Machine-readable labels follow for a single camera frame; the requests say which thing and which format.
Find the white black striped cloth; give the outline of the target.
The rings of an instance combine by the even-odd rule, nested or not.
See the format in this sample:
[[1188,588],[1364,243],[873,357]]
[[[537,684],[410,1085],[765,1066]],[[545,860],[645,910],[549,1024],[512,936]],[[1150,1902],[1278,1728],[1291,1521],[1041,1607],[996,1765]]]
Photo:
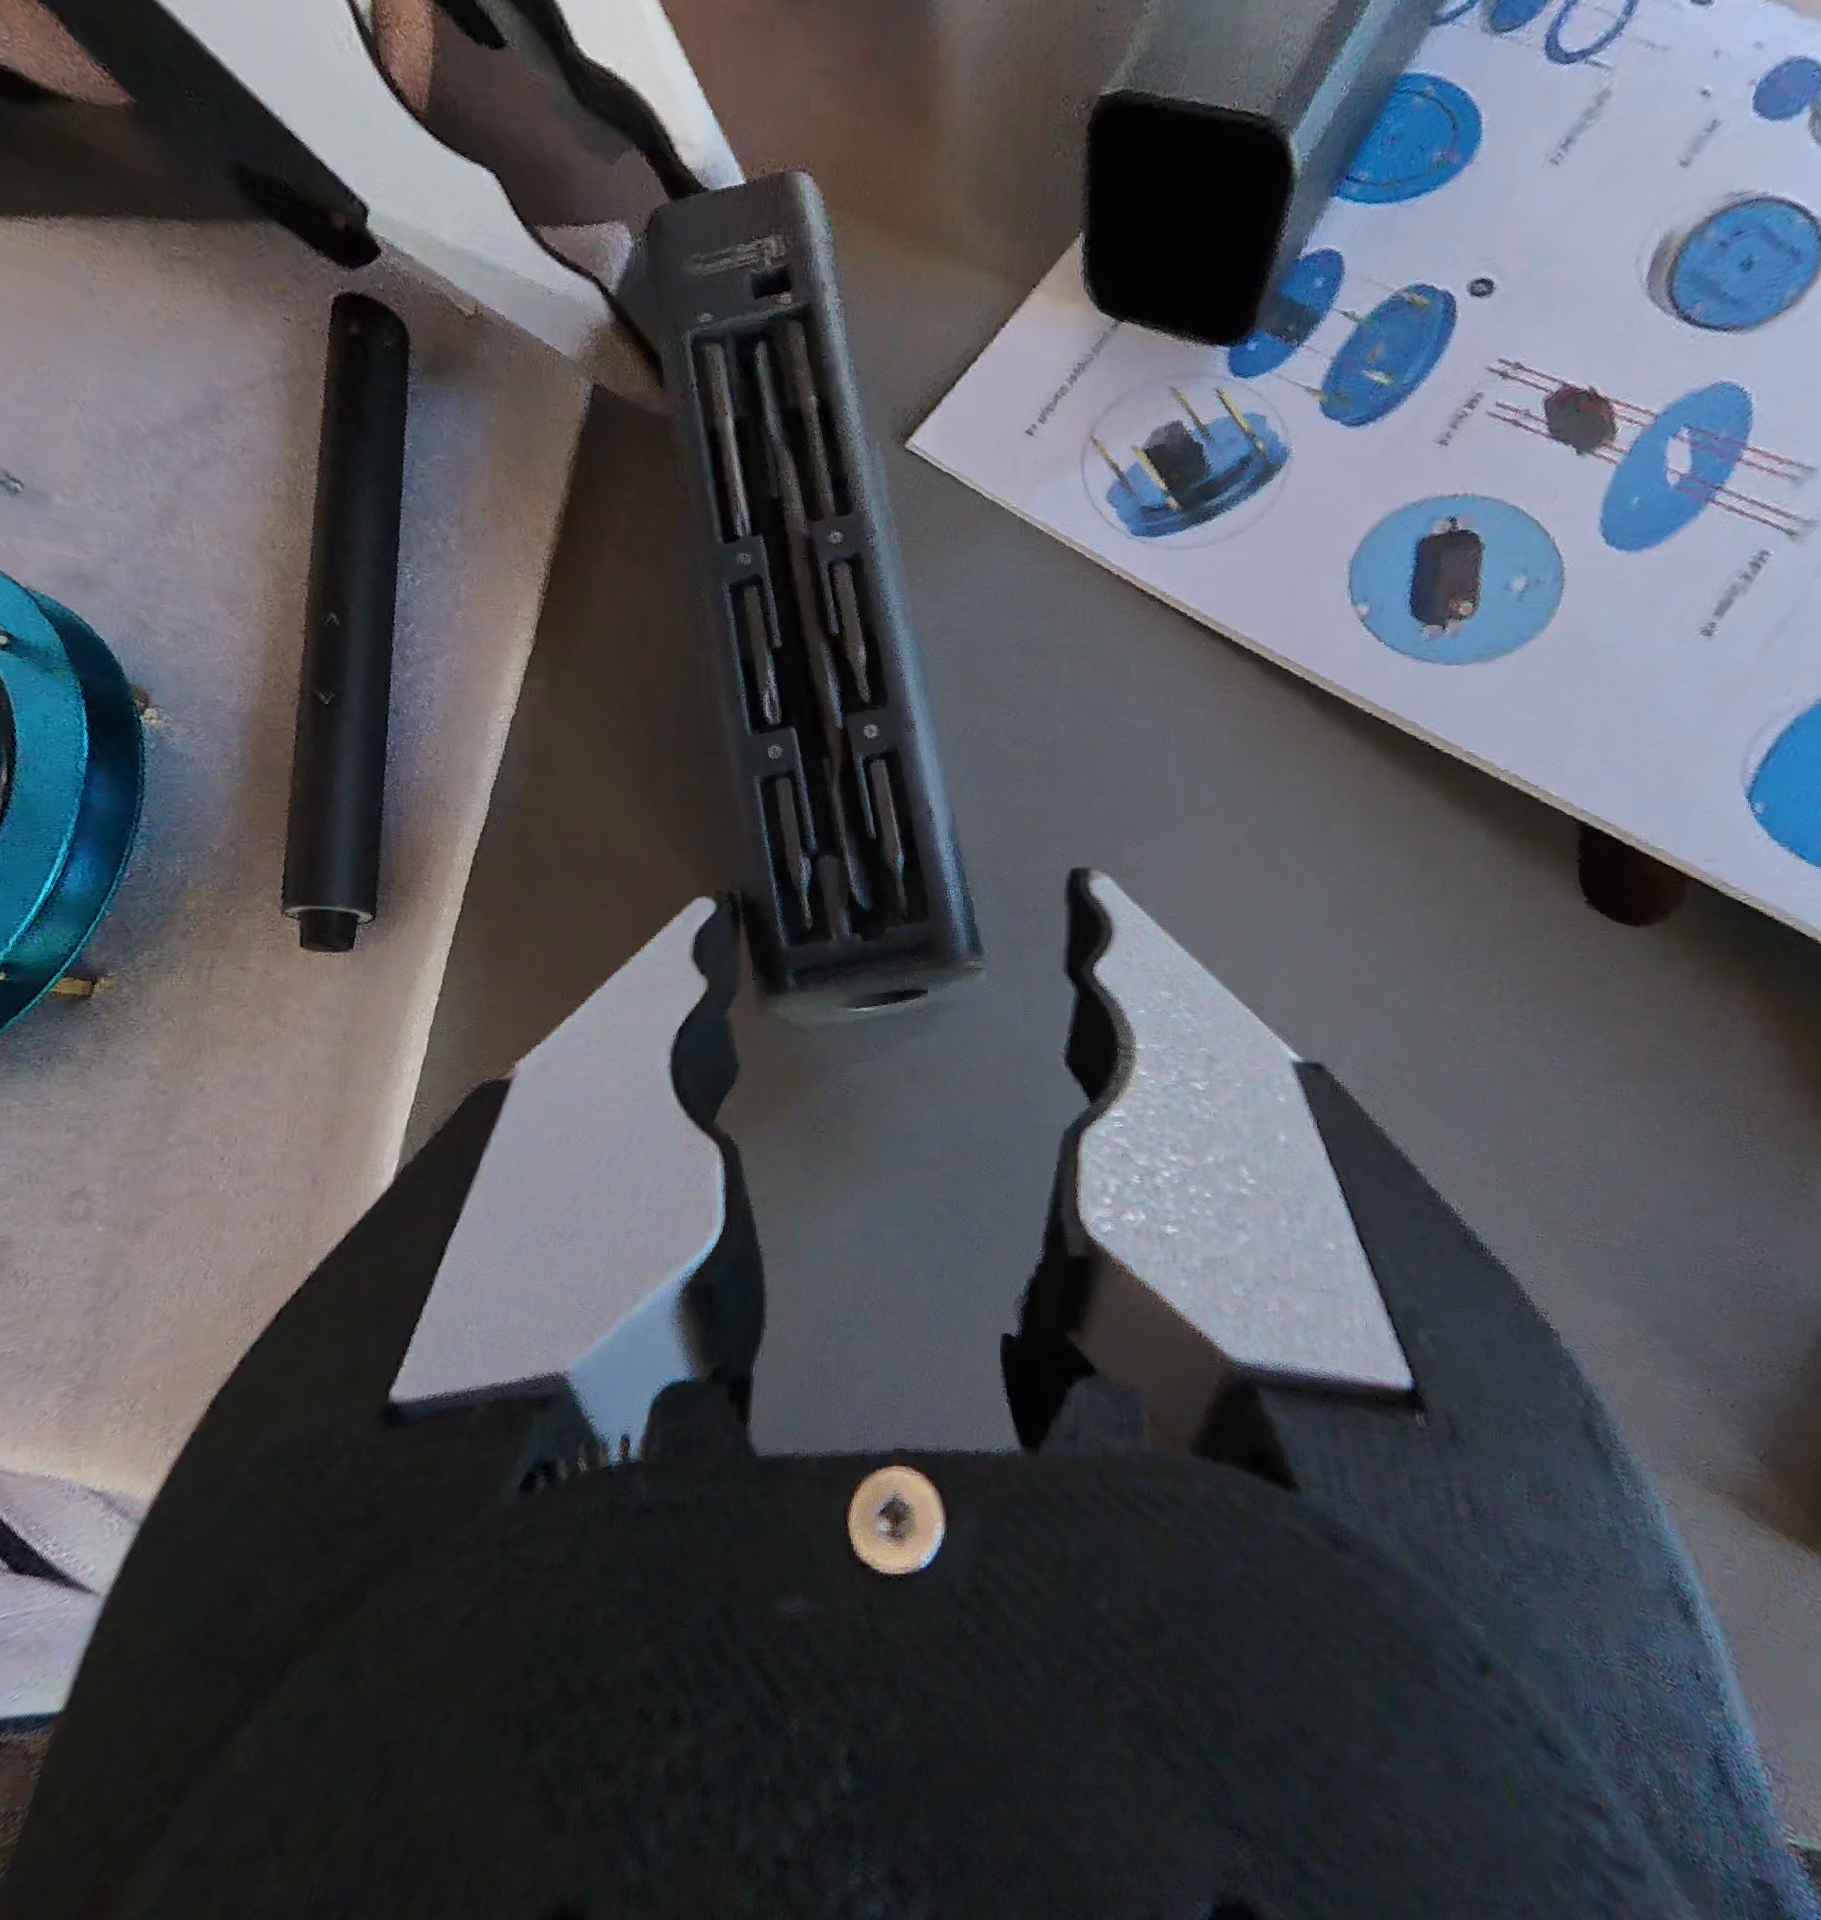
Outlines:
[[0,1470],[0,1724],[57,1716],[147,1503]]

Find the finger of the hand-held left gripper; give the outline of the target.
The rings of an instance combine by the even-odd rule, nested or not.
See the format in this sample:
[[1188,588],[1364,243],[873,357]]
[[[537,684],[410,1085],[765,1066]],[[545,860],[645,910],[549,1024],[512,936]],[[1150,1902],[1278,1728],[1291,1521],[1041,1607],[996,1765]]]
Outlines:
[[465,312],[510,323],[596,385],[663,406],[658,349],[619,296],[619,224],[529,226],[503,181],[424,118],[433,4],[166,4],[259,109],[366,211],[366,230]]
[[660,4],[477,4],[495,38],[604,157],[634,154],[671,202],[744,181]]

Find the dark grey desk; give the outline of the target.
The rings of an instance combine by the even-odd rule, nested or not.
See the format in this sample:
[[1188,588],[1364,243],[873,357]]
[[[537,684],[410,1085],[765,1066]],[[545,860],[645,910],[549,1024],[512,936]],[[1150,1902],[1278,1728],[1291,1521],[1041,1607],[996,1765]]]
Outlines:
[[1821,949],[1630,931],[1574,831],[900,450],[1075,234],[1102,4],[668,4],[750,173],[829,204],[989,970],[836,1026],[739,996],[765,1446],[1009,1439],[998,1336],[1075,1115],[1065,876],[1330,1066],[1580,1358],[1821,1846]]

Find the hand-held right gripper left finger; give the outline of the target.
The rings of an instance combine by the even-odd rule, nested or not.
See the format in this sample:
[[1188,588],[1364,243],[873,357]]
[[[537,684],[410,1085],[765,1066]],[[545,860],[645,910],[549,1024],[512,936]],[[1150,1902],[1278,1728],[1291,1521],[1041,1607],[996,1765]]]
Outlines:
[[648,1413],[674,1382],[747,1409],[765,1331],[720,1106],[739,919],[701,897],[510,1072],[392,1380],[399,1413],[549,1399]]

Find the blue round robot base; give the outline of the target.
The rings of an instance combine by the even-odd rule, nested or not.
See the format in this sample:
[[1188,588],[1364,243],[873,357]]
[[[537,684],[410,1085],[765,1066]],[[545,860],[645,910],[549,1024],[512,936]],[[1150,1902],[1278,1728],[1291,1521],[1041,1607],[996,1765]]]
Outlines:
[[82,960],[127,874],[144,723],[110,645],[0,570],[0,1032]]

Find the white assembly manual blue pictures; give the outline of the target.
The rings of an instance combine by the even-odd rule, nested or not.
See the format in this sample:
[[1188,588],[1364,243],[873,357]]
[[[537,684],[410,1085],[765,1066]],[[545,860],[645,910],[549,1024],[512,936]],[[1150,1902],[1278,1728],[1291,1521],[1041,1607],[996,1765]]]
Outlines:
[[1821,16],[1439,4],[1244,344],[1067,251],[908,450],[1821,943]]

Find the black electric screwdriver pen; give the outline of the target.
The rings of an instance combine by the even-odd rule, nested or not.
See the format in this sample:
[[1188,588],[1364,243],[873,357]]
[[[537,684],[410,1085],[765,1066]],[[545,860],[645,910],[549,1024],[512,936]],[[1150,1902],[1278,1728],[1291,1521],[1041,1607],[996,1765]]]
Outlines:
[[369,296],[330,307],[280,912],[350,953],[376,912],[411,344]]

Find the dark metal case sleeve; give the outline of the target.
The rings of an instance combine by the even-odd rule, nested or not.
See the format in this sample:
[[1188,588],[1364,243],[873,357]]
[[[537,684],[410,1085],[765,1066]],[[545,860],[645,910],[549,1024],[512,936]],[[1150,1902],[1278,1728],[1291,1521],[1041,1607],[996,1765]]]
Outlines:
[[1210,348],[1251,337],[1428,21],[1428,4],[1153,4],[1086,121],[1090,303]]

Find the white foam sheet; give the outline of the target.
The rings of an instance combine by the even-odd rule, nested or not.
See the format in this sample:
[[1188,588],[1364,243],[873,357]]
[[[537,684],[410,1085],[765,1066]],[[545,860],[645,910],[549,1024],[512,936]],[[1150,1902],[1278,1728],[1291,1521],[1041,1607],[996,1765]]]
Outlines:
[[0,1463],[149,1495],[391,1179],[586,379],[396,267],[411,337],[376,920],[280,919],[324,312],[346,277],[111,113],[0,94],[0,570],[147,692],[87,965],[0,1039]]

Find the dark brown round cap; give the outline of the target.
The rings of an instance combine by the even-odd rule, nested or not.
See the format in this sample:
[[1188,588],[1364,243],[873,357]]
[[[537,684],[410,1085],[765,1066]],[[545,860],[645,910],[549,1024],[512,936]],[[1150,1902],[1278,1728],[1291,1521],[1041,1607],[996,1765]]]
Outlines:
[[1636,930],[1669,924],[1693,891],[1684,872],[1594,824],[1574,831],[1574,882],[1596,914]]

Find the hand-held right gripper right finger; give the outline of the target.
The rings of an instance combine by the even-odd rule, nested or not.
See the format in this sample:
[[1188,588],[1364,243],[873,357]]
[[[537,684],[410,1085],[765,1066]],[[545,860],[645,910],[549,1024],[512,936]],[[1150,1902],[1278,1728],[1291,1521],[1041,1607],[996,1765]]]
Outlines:
[[1416,1380],[1307,1095],[1307,1062],[1124,887],[1065,886],[1065,1130],[1007,1336],[1018,1446],[1090,1384],[1210,1448],[1262,1391],[1411,1409]]

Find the black screwdriver bit case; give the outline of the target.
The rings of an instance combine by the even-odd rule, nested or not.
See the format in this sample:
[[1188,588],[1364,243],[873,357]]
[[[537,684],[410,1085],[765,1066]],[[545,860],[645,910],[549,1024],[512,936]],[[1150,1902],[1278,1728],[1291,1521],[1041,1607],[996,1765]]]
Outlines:
[[982,949],[828,204],[780,173],[645,234],[758,990],[796,1024],[908,1011]]

